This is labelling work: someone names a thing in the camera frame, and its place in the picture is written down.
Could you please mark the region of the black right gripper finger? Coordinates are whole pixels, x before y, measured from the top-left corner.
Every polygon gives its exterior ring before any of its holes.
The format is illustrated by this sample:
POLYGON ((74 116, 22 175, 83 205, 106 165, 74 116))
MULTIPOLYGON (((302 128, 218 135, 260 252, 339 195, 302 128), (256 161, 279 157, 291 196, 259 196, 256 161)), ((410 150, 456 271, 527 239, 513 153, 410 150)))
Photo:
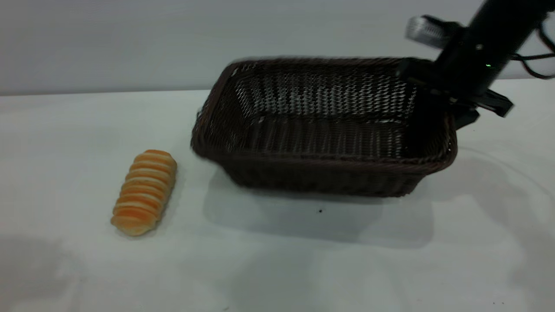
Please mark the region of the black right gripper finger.
POLYGON ((446 121, 446 111, 438 103, 438 97, 418 88, 411 115, 411 148, 446 148, 446 121))
POLYGON ((480 113, 473 105, 454 105, 454 125, 456 130, 460 130, 474 122, 480 117, 480 113))

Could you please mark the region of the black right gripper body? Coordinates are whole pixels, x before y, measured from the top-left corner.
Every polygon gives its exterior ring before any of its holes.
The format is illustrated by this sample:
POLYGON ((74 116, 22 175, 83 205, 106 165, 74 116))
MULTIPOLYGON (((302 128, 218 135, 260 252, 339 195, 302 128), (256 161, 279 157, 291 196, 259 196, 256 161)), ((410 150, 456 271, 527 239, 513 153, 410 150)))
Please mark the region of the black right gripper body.
POLYGON ((402 60, 397 77, 450 104, 484 108, 505 118, 514 104, 490 85, 506 63, 473 37, 452 37, 434 61, 402 60))

